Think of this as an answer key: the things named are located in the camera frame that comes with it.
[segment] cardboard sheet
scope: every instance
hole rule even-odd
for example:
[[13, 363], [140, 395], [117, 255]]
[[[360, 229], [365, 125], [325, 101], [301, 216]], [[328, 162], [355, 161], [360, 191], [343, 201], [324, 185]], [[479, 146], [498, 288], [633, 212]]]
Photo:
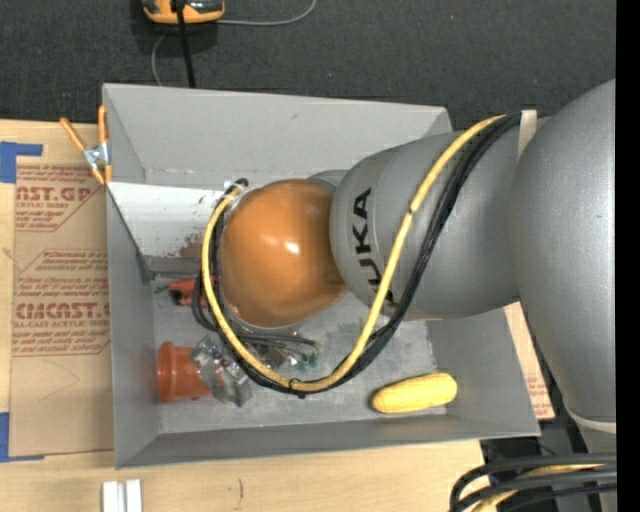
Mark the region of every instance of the cardboard sheet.
[[0, 414], [9, 409], [15, 195], [14, 183], [0, 182]]
[[518, 354], [518, 359], [522, 366], [522, 373], [527, 383], [536, 418], [538, 420], [552, 419], [555, 417], [555, 413], [553, 412], [547, 385], [542, 376], [542, 370], [540, 370], [540, 363], [533, 347], [533, 340], [527, 327], [522, 305], [520, 302], [514, 302], [505, 307], [504, 311], [507, 315], [511, 335], [516, 346], [516, 354]]
[[[96, 144], [94, 125], [77, 128]], [[0, 140], [43, 149], [17, 158], [15, 239], [3, 247], [15, 274], [9, 454], [110, 449], [104, 189], [57, 123], [0, 121]]]

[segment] yellow cable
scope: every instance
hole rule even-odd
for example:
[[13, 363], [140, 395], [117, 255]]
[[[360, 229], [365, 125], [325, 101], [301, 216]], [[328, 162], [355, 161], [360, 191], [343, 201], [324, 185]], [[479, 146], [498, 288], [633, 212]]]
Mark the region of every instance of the yellow cable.
[[504, 116], [492, 117], [490, 119], [481, 121], [469, 128], [456, 140], [454, 140], [453, 143], [451, 143], [451, 145], [442, 153], [440, 158], [438, 158], [438, 160], [436, 160], [436, 162], [433, 164], [424, 181], [418, 188], [415, 196], [413, 197], [413, 200], [411, 201], [411, 205], [409, 207], [409, 211], [405, 214], [402, 223], [400, 224], [400, 230], [398, 231], [398, 235], [396, 236], [396, 239], [391, 248], [391, 252], [389, 253], [389, 260], [382, 275], [382, 279], [380, 280], [378, 292], [376, 293], [376, 296], [373, 300], [373, 304], [371, 305], [371, 309], [369, 310], [369, 315], [367, 316], [358, 340], [353, 346], [351, 353], [344, 359], [344, 361], [329, 375], [318, 380], [300, 381], [297, 379], [290, 379], [289, 377], [285, 377], [284, 375], [273, 371], [271, 368], [262, 363], [262, 361], [256, 358], [253, 354], [251, 354], [251, 352], [249, 352], [249, 350], [235, 335], [235, 333], [231, 329], [231, 326], [224, 317], [222, 310], [220, 309], [220, 305], [218, 304], [218, 301], [216, 300], [215, 294], [213, 292], [213, 286], [211, 285], [211, 275], [209, 272], [209, 245], [211, 244], [211, 236], [213, 234], [213, 229], [218, 222], [218, 219], [222, 215], [222, 212], [227, 207], [227, 205], [240, 194], [240, 189], [234, 189], [225, 198], [223, 198], [214, 209], [204, 234], [204, 240], [202, 242], [202, 281], [204, 283], [207, 300], [211, 305], [213, 314], [215, 315], [220, 328], [229, 339], [229, 342], [238, 352], [238, 355], [242, 357], [242, 359], [244, 359], [245, 362], [249, 364], [249, 366], [260, 373], [263, 377], [266, 377], [283, 387], [290, 388], [294, 391], [301, 391], [303, 393], [322, 391], [344, 377], [344, 375], [346, 375], [349, 370], [353, 368], [355, 363], [362, 355], [367, 341], [369, 340], [369, 336], [371, 335], [371, 332], [375, 327], [376, 320], [378, 319], [378, 315], [380, 314], [380, 311], [382, 310], [382, 307], [384, 305], [384, 300], [386, 298], [387, 292], [391, 287], [391, 279], [393, 277], [393, 274], [395, 273], [396, 266], [398, 264], [405, 241], [409, 234], [409, 230], [413, 222], [413, 214], [420, 208], [425, 198], [427, 197], [429, 190], [431, 190], [434, 182], [436, 181], [440, 173], [444, 170], [449, 161], [456, 155], [456, 153], [476, 134], [478, 134], [487, 126], [502, 117]]
[[[583, 469], [593, 469], [602, 466], [602, 464], [570, 464], [570, 465], [554, 465], [554, 466], [543, 466], [537, 469], [533, 469], [524, 475], [521, 475], [517, 478], [526, 479], [531, 478], [533, 476], [542, 476], [542, 475], [561, 475], [564, 473], [573, 473], [574, 471], [581, 471]], [[507, 498], [510, 498], [518, 491], [505, 491], [500, 494], [496, 494], [495, 496], [491, 496], [490, 498], [486, 498], [479, 503], [476, 503], [476, 506], [473, 508], [471, 512], [490, 512], [495, 510], [495, 506], [502, 503]]]

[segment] blue tape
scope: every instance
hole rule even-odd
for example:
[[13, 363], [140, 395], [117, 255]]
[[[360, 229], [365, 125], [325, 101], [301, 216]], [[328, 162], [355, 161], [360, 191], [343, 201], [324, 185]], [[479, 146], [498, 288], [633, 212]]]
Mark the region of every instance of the blue tape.
[[17, 460], [38, 460], [42, 457], [9, 457], [9, 413], [0, 413], [0, 464]]
[[42, 156], [42, 144], [0, 142], [0, 183], [16, 182], [16, 160], [20, 156]]

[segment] red cup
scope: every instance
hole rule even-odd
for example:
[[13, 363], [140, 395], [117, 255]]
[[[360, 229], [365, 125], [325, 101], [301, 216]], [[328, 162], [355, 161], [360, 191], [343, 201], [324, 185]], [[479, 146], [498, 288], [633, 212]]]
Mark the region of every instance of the red cup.
[[176, 347], [165, 341], [158, 354], [158, 394], [162, 402], [169, 403], [180, 398], [199, 398], [211, 395], [200, 379], [200, 369], [191, 360], [192, 348]]

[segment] black wire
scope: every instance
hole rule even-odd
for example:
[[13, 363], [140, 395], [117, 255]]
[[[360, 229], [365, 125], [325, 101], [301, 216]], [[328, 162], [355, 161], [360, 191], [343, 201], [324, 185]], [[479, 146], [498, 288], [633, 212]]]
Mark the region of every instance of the black wire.
[[540, 441], [538, 441], [537, 439], [530, 439], [528, 437], [520, 437], [517, 439], [517, 441], [523, 441], [525, 443], [529, 443], [532, 444], [534, 446], [537, 446], [538, 448], [540, 448], [540, 450], [544, 450], [546, 451], [549, 455], [558, 455], [557, 452], [553, 451], [551, 448], [547, 448], [544, 444], [542, 444]]
[[[243, 187], [247, 187], [249, 185], [249, 182], [246, 178], [240, 178], [239, 180], [236, 180], [235, 183], [233, 183], [222, 195], [222, 198], [224, 198], [225, 196], [227, 196], [229, 193], [231, 193], [231, 191], [236, 188], [237, 186], [243, 186]], [[209, 245], [209, 272], [212, 276], [214, 276], [213, 279], [213, 294], [216, 298], [216, 301], [218, 302], [218, 304], [220, 305], [220, 308], [223, 310], [224, 312], [224, 303], [221, 300], [221, 294], [220, 294], [220, 279], [219, 279], [219, 274], [218, 274], [218, 262], [217, 262], [217, 248], [220, 244], [220, 237], [222, 234], [222, 225], [223, 225], [223, 221], [224, 221], [224, 215], [227, 212], [227, 210], [230, 208], [230, 204], [227, 205], [227, 207], [222, 211], [221, 213], [221, 217], [220, 219], [218, 219], [218, 222], [216, 223], [216, 226], [214, 227], [214, 232], [212, 235], [212, 243], [210, 243]], [[200, 287], [194, 286], [194, 291], [196, 290], [196, 288], [200, 289], [200, 295], [202, 294], [202, 273], [199, 274], [199, 279], [200, 279]], [[211, 305], [208, 304], [207, 301], [207, 305], [208, 305], [208, 311], [209, 314], [211, 315], [212, 318], [215, 318], [215, 316], [213, 315], [212, 311], [211, 311]], [[200, 301], [198, 300], [198, 305], [196, 306], [196, 308], [199, 310], [199, 313], [202, 313], [202, 317], [206, 318], [206, 315], [204, 314], [204, 311], [202, 310], [202, 304], [200, 303]], [[262, 375], [260, 372], [258, 372], [257, 370], [255, 370], [251, 365], [249, 365], [249, 363], [247, 363], [247, 361], [245, 361], [244, 358], [242, 358], [240, 356], [240, 354], [238, 353], [238, 351], [236, 350], [236, 348], [233, 346], [233, 344], [231, 343], [231, 341], [229, 340], [229, 338], [227, 337], [226, 333], [220, 328], [220, 326], [216, 323], [213, 323], [211, 321], [209, 321], [208, 319], [206, 319], [206, 321], [204, 322], [210, 326], [212, 326], [211, 330], [214, 330], [217, 334], [218, 337], [220, 338], [220, 340], [222, 341], [222, 343], [224, 344], [224, 346], [226, 347], [226, 349], [231, 352], [231, 354], [233, 355], [234, 359], [236, 360], [236, 362], [238, 363], [238, 365], [242, 368], [242, 370], [249, 376], [249, 378], [251, 380], [253, 380], [256, 384], [263, 386], [263, 387], [268, 387], [271, 389], [275, 389], [278, 391], [284, 390], [283, 392], [286, 393], [291, 393], [291, 394], [295, 394], [301, 398], [304, 398], [304, 396], [301, 396], [301, 394], [299, 392], [296, 392], [294, 390], [291, 390], [289, 388], [283, 387], [280, 384], [278, 384], [277, 382], [269, 379], [268, 377], [265, 377], [264, 375]], [[240, 339], [240, 341], [242, 341], [242, 337], [241, 336], [237, 336], [238, 339]]]
[[302, 345], [309, 345], [315, 348], [318, 347], [317, 342], [312, 341], [308, 338], [303, 338], [301, 336], [289, 336], [287, 334], [262, 334], [262, 333], [256, 336], [259, 336], [260, 338], [265, 340], [284, 341], [288, 343], [300, 343]]
[[281, 348], [283, 350], [287, 350], [289, 352], [298, 354], [303, 358], [306, 358], [308, 356], [308, 354], [305, 354], [299, 348], [291, 347], [291, 345], [288, 345], [287, 343], [281, 342], [278, 340], [268, 340], [262, 336], [247, 336], [247, 335], [236, 335], [236, 336], [240, 341], [242, 341], [245, 344], [252, 343], [254, 345], [264, 345], [269, 347]]
[[617, 478], [618, 472], [616, 470], [585, 470], [568, 474], [534, 476], [530, 478], [512, 480], [510, 482], [500, 482], [492, 487], [487, 487], [473, 492], [463, 500], [457, 501], [453, 504], [453, 507], [450, 508], [450, 512], [462, 512], [479, 501], [493, 498], [494, 496], [508, 491], [539, 489], [540, 487], [551, 487], [553, 485], [587, 484], [598, 481], [609, 483], [611, 480], [615, 480]]
[[[465, 151], [460, 151], [461, 156], [458, 157], [459, 159], [454, 168], [454, 171], [447, 181], [444, 191], [437, 203], [434, 215], [432, 216], [431, 222], [427, 229], [427, 233], [425, 234], [418, 259], [415, 263], [412, 273], [409, 276], [408, 284], [389, 321], [384, 327], [374, 332], [370, 336], [362, 356], [356, 362], [354, 367], [349, 372], [347, 372], [347, 374], [345, 374], [332, 386], [311, 393], [327, 391], [329, 389], [342, 385], [350, 379], [354, 378], [356, 375], [366, 369], [388, 344], [389, 340], [396, 332], [404, 315], [406, 314], [406, 311], [411, 304], [413, 296], [415, 295], [418, 285], [420, 284], [420, 279], [426, 269], [426, 265], [435, 247], [435, 243], [437, 242], [438, 237], [444, 229], [444, 225], [449, 215], [451, 214], [462, 185], [473, 170], [475, 164], [486, 153], [489, 147], [491, 147], [491, 145], [506, 131], [516, 126], [519, 121], [519, 113], [505, 116], [495, 121], [493, 124], [489, 125], [487, 129], [483, 130], [483, 132], [478, 134], [468, 143], [470, 147], [467, 146], [467, 149]], [[215, 262], [216, 260], [216, 248], [217, 244], [212, 244], [210, 246], [211, 262]], [[220, 329], [218, 329], [218, 334], [220, 335], [221, 339], [223, 339], [225, 345], [227, 345], [227, 347], [232, 351], [232, 353], [234, 353], [234, 355], [237, 355], [230, 341]], [[295, 394], [300, 397], [306, 394], [311, 394], [306, 392], [294, 391], [290, 387], [282, 386], [264, 377], [255, 369], [253, 369], [249, 364], [243, 361], [242, 358], [239, 358], [238, 363], [252, 378], [252, 380], [256, 381], [257, 384], [266, 385], [267, 387], [270, 387], [276, 391]]]
[[217, 330], [217, 324], [209, 320], [202, 309], [202, 272], [198, 273], [194, 282], [191, 295], [191, 312], [196, 322], [202, 327], [210, 331]]
[[602, 484], [596, 485], [595, 487], [575, 487], [571, 489], [558, 489], [557, 491], [545, 491], [539, 494], [533, 495], [522, 495], [521, 493], [516, 494], [510, 500], [514, 500], [515, 502], [509, 504], [509, 506], [504, 507], [502, 512], [514, 512], [515, 510], [519, 510], [522, 507], [526, 507], [527, 505], [533, 505], [535, 503], [540, 503], [542, 501], [548, 501], [555, 498], [564, 498], [566, 496], [582, 496], [585, 494], [605, 494], [609, 492], [615, 492], [618, 490], [618, 484]]
[[573, 465], [573, 464], [615, 464], [617, 457], [615, 453], [581, 453], [573, 455], [562, 455], [552, 457], [518, 457], [496, 462], [490, 462], [484, 466], [472, 469], [462, 475], [451, 489], [449, 497], [449, 508], [453, 510], [462, 495], [464, 488], [474, 480], [486, 476], [490, 473], [500, 473], [502, 471], [517, 471], [520, 469], [531, 469], [550, 465]]
[[191, 61], [191, 49], [189, 48], [189, 38], [187, 37], [187, 27], [184, 22], [185, 0], [172, 0], [171, 10], [176, 11], [178, 16], [178, 28], [180, 30], [180, 40], [182, 42], [182, 53], [184, 55], [184, 65], [187, 68], [187, 79], [191, 89], [196, 88], [196, 77], [193, 74], [193, 62]]

